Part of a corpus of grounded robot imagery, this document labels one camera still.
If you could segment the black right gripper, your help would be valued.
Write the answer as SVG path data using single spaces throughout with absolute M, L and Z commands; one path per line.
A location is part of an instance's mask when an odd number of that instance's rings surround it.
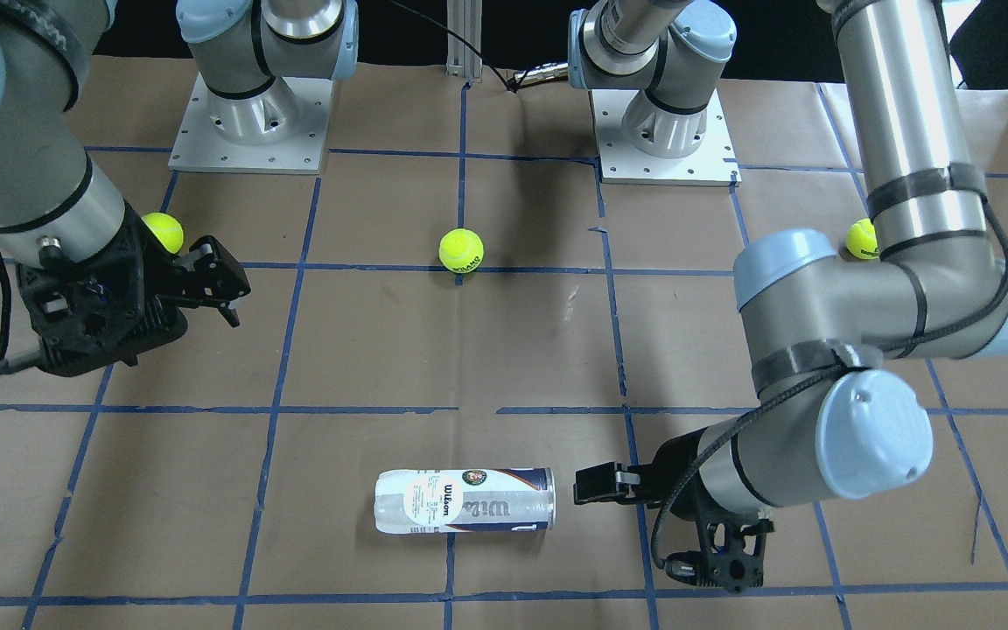
M 247 272 L 211 235 L 187 254 L 150 244 L 151 231 L 131 207 L 107 247 L 59 271 L 17 264 L 17 289 L 39 337 L 33 366 L 76 376 L 137 356 L 184 336 L 187 319 L 176 306 L 209 307 L 228 325 L 241 325 L 237 300 L 251 291 Z M 148 286 L 163 267 L 163 299 Z

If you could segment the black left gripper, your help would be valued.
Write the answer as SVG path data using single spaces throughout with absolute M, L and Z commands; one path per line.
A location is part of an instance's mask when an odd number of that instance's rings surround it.
M 696 527 L 696 549 L 657 558 L 673 581 L 732 593 L 763 585 L 771 505 L 748 486 L 731 428 L 708 427 L 664 443 L 640 475 L 638 466 L 604 463 L 573 476 L 576 506 L 644 501 L 661 510 L 649 537 L 654 553 L 668 519 Z

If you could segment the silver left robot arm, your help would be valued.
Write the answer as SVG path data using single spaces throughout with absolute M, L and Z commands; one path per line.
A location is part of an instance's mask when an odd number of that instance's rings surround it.
M 763 583 L 769 512 L 916 481 L 935 440 L 883 362 L 1008 354 L 1008 239 L 973 164 L 939 1 L 823 1 L 843 64 L 878 262 L 815 230 L 773 233 L 733 264 L 759 407 L 664 443 L 648 464 L 577 471 L 573 502 L 656 509 L 669 578 Z

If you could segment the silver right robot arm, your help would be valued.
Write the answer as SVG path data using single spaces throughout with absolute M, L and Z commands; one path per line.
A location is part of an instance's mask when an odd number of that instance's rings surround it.
M 95 59 L 120 1 L 0 1 L 0 375 L 76 376 L 178 340 L 185 311 L 239 325 L 251 292 L 211 235 L 137 214 L 97 164 L 104 141 L 176 132 L 185 172 L 316 174 L 333 84 L 359 51 L 354 1 L 179 1 L 195 80 Z

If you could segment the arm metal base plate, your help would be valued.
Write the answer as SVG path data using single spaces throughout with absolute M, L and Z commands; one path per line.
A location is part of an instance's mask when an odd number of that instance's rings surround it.
M 717 92 L 691 115 L 657 108 L 644 92 L 589 92 L 601 179 L 611 184 L 738 185 L 739 161 Z
M 197 77 L 168 166 L 177 172 L 317 175 L 338 86 L 279 77 L 267 92 L 229 100 Z

